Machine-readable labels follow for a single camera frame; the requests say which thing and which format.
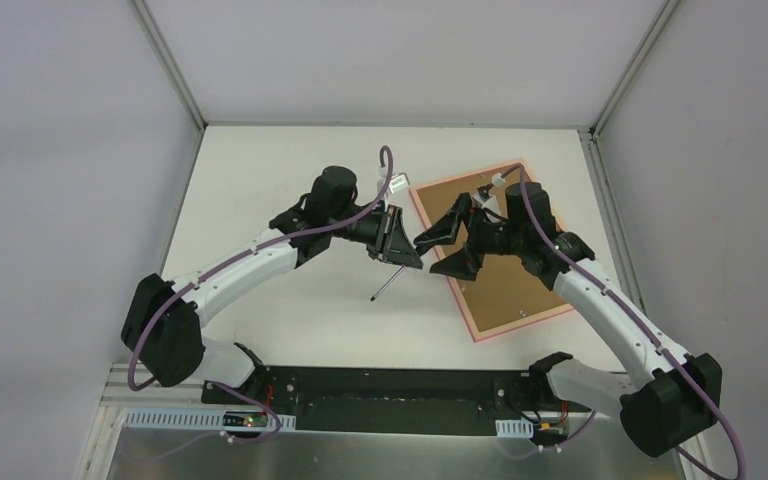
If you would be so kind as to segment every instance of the white table surface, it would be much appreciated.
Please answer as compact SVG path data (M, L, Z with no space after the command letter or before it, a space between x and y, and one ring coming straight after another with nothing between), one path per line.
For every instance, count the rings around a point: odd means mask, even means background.
M578 134L569 130L359 127L209 127L164 278L239 249L310 190L328 165L358 176L358 202L375 195L378 150L414 184L524 158L565 226L578 233L616 278ZM407 192L409 237L422 228ZM473 343L443 277L407 271L374 303L395 271L358 244L335 239L302 268L277 277L222 311L205 336L237 341L267 364L333 367L517 369L555 351L597 368L621 370L577 312ZM426 257L426 270L433 254Z

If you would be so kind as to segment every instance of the red wire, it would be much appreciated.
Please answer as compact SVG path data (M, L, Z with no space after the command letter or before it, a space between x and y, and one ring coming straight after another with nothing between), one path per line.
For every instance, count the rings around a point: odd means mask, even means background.
M569 416L569 404L564 400L561 402L561 419L558 420L558 423L563 423L564 420L567 419Z
M267 407L272 406L272 393L273 393L272 385L267 385L266 386L266 402L265 402L265 405Z

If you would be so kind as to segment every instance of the gray metal frame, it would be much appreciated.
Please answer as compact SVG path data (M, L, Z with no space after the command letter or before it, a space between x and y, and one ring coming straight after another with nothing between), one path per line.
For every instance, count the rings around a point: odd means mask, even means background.
M180 67L178 67L178 62L172 56L172 51L169 49L166 39L163 38L163 33L160 31L160 27L157 26L157 21L154 19L151 9L145 0L128 0L128 4L131 6L134 17L136 17L140 27L142 27L146 40L151 45L151 49L157 56L157 61L163 67L163 71L166 72L169 83L172 84L172 88L175 89L175 93L178 95L187 113L190 114L193 124L195 124L199 131L204 131L207 127L207 121L205 121L204 115L202 115L201 109L199 109L196 99L193 97L193 92L187 86L184 75L181 73Z
M169 78L175 92L177 93L183 107L189 113L193 124L199 130L200 139L198 147L193 152L193 161L190 171L195 167L195 161L198 157L201 143L204 139L205 129L208 121L204 118L195 98L192 95L183 74L175 61L172 52L166 43L160 28L158 27L154 16L151 13L146 0L128 0L131 5L134 16L143 28L147 41L151 44L158 62L163 67ZM684 0L665 0L658 10L657 15L652 20L646 35L641 40L640 45L634 52L625 71L617 82L610 97L605 103L599 118L595 124L587 128L581 126L558 126L553 128L571 129L579 132L579 137L584 150L584 156L587 162L587 168L590 172L591 182L596 192L597 203L602 215L603 223L608 230L608 238L611 253L617 265L617 274L620 284L628 296L643 308L643 299L637 284L637 278L632 266L628 245L626 243L622 216L616 202L616 197L612 191L609 173L607 172L602 156L599 152L599 134L605 128L619 103L625 96L629 87L642 65L645 63L649 54L657 44L664 29L668 26L676 10L684 3ZM246 125L245 123L221 123L222 125ZM385 125L342 125L342 126L385 126ZM451 125L451 126L470 126L478 128L500 128L504 125ZM180 214L186 196L186 187L189 185L189 179L184 191L181 194L181 201L177 205L177 214ZM164 261L169 251L171 237L168 239L165 251ZM131 392L126 383L126 364L114 364L106 382L102 394L99 409L93 423L93 427L88 439L87 445L81 461L81 469L78 472L79 480L104 480L113 461L113 455L116 450L119 433L123 422L131 408L187 408L195 410L206 410L215 406L205 406L200 403L201 383L196 381L185 381L174 388L150 388L142 392ZM147 378L148 372L140 368L137 374L137 380ZM704 442L695 437L685 443L684 447L706 464L710 462L710 455ZM685 478L689 480L707 478L704 474L696 470L685 459L681 459L681 465L684 470Z
M528 125L507 123L423 123L423 122L209 122L216 127L396 127L396 128L502 128L512 130L582 130L590 128L587 125Z
M189 159L189 172L187 173L187 181L184 182L180 199L175 205L175 221L172 225L172 231L169 233L169 238L163 245L163 253L161 255L162 260L160 262L161 267L166 265L166 259L169 257L169 250L172 248L172 239L175 238L175 231L178 229L178 221L181 219L181 210L184 208L184 200L187 198L187 190L190 189L190 182L193 179L193 171L195 171L196 168L196 160L198 159L198 154L201 151L201 144L204 142L205 132L206 130L204 128L199 129L198 131L198 141L196 142L196 147L193 149L192 157Z

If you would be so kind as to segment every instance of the cable clip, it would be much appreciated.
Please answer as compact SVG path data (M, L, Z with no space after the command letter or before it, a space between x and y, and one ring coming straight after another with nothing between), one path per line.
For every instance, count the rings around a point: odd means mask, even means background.
M505 179L502 178L501 173L495 173L493 174L493 177L490 179L490 183L493 184L494 187L501 187L505 184Z

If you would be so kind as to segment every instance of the metal rod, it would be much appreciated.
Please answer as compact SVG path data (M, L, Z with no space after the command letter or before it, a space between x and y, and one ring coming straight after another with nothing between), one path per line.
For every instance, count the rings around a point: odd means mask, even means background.
M590 173L590 183L596 192L596 203L599 205L599 212L602 214L602 223L605 224L605 228L608 230L608 245L614 257L620 287L643 310L643 298L640 293L640 285L637 282L637 275L634 271L634 264L631 262L631 253L628 249L625 228L623 228L621 220L619 202L611 188L614 183L608 179L608 170L605 162L602 160L599 145L593 141L593 136L589 132L582 131L579 132L579 138L584 150L587 170Z
M631 56L631 60L628 62L628 65L626 65L625 71L623 71L619 82L617 82L617 85L611 92L611 96L608 97L605 106L602 107L602 111L599 113L599 117L596 119L596 123L591 129L597 138L602 135L605 125L614 114L620 100L622 100L628 92L632 80L634 80L634 77L640 72L646 59L649 58L649 54L652 53L652 49L655 47L656 42L661 38L661 35L664 33L670 20L682 3L684 3L684 0L664 0L661 4L661 8L649 25L649 30L646 31L643 40L641 40L640 45L637 46L634 55Z
M393 276L392 276L392 277L390 277L390 280L387 280L387 282L386 282L386 283L384 283L384 285L382 285L382 286L381 286L381 288L379 288L379 289L378 289L378 291L377 291L377 292L375 292L375 294L374 294L374 295L372 295L371 297L369 297L369 301L370 301L370 302L374 302L374 301L375 301L375 299L376 299L376 298L378 298L378 297L381 295L381 293L382 293L382 292L383 292L385 289L387 289L387 287L389 287L389 286L390 286L390 284L391 284L391 283L393 283L393 280L395 280L395 279L396 279L396 277L398 277L399 275L401 275L401 274L402 274L402 272L404 272L404 271L405 271L405 268L407 268L407 267L400 267L398 270L396 270L396 273L394 273L394 274L393 274Z
M160 62L160 66L163 71L166 72L169 82L172 84L172 88L184 104L187 113L198 130L204 130L207 126L207 121L204 119L204 114L196 103L193 92L184 80L184 74L181 72L181 67L178 62L175 61L175 57L172 55L172 50L169 48L169 44L166 43L166 39L163 37L163 33L160 31L160 27L157 25L157 20L154 18L154 14L151 13L151 9L148 6L147 0L129 0L131 9L134 12L134 16L137 18L146 38L151 45L151 49L154 51L157 60Z

